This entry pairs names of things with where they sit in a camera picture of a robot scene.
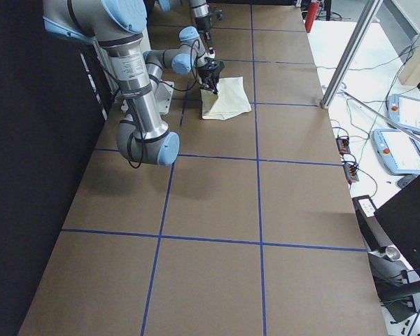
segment white label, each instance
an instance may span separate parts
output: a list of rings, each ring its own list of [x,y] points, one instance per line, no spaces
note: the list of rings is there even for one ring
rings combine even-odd
[[[403,132],[382,134],[398,169],[420,171],[420,154],[407,134]]]
[[[375,215],[375,208],[373,207],[372,203],[370,202],[370,199],[363,198],[359,200],[359,205],[361,205],[361,208],[364,211],[364,214],[367,217],[373,217]]]
[[[110,57],[115,75],[120,81],[130,81],[145,71],[145,62],[140,52],[123,57]]]
[[[420,101],[400,97],[400,123],[420,129]]]

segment black curtain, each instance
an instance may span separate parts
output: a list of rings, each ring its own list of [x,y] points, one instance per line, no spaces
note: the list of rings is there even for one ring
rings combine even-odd
[[[0,0],[0,336],[16,335],[103,125],[42,1]]]

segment white table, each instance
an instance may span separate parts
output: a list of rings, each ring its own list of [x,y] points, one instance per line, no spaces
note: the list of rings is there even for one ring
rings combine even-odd
[[[337,66],[347,42],[350,39],[351,33],[354,30],[355,24],[355,22],[315,21],[313,29],[311,33],[308,34],[308,37],[317,67],[332,68]],[[397,57],[397,52],[393,49],[391,42],[388,40],[379,23],[373,23],[369,28],[350,69],[371,68]],[[400,58],[397,58],[389,64],[379,66],[373,70],[348,71],[344,78],[344,84],[346,85],[345,90],[363,102],[375,100],[383,101],[391,82],[401,65],[402,62]],[[318,68],[319,80],[322,87],[328,86],[334,71],[334,69]],[[391,90],[391,94],[405,92],[412,88],[413,87],[401,85],[400,81],[397,80]],[[416,88],[405,93],[405,95],[420,99],[420,91]],[[374,123],[375,115],[354,101],[350,100],[349,105],[354,125],[369,131]],[[384,103],[373,102],[369,103],[369,105],[381,114],[386,115],[386,106]],[[372,147],[371,140],[367,141],[364,146],[363,154],[361,155],[361,149],[365,142],[360,138],[352,136],[367,137],[367,134],[351,124],[349,112],[347,110],[347,98],[343,94],[338,94],[333,100],[333,103],[329,108],[329,114],[331,119],[337,120],[340,123],[340,127],[343,127],[349,133],[351,137],[350,149],[357,160],[360,160],[360,168],[372,175],[376,180],[378,190],[373,197],[373,201],[377,207],[380,207],[400,190],[396,185],[396,181],[399,180],[401,176],[392,176],[386,171]],[[332,125],[334,127],[338,126],[335,121],[332,121]],[[384,120],[377,118],[373,128],[390,127]],[[351,196],[356,197],[373,194],[375,191],[375,184],[372,179],[362,172],[358,173],[358,177],[360,181],[353,183],[351,186]],[[383,308],[383,315],[386,319],[388,333],[390,335],[401,335],[401,330],[403,327],[406,327],[404,321],[399,324],[390,324],[392,317],[385,308]],[[412,331],[412,336],[417,335],[417,333],[420,333],[420,317]]]

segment light blue joint cap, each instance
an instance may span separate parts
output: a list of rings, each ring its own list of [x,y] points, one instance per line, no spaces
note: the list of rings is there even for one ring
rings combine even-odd
[[[126,32],[139,34],[146,28],[146,7],[143,0],[101,0],[111,19]]]
[[[171,68],[176,74],[186,75],[191,70],[191,61],[189,54],[177,54],[171,62]]]
[[[145,51],[144,53],[143,53],[143,59],[146,61],[146,58],[147,58],[147,56],[149,55],[149,53],[151,52],[152,50],[147,50],[147,51]]]
[[[169,0],[159,0],[160,9],[164,12],[167,12],[171,9],[171,5],[169,4]]]
[[[179,144],[179,135],[174,132],[169,133],[160,147],[157,164],[160,166],[172,165],[179,154]]]
[[[79,41],[85,44],[93,44],[93,40],[90,37],[86,37],[77,31],[70,28],[64,27],[59,23],[56,23],[45,16],[43,17],[45,30],[50,34],[56,36],[59,39],[68,41]]]
[[[198,37],[199,37],[199,33],[194,27],[185,27],[179,33],[179,39],[181,40],[181,42],[194,40],[194,39],[197,39]]]

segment folded towel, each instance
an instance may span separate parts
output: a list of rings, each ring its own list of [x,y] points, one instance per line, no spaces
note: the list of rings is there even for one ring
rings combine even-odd
[[[243,78],[221,78],[218,94],[201,90],[202,118],[227,120],[252,111],[243,87]]]

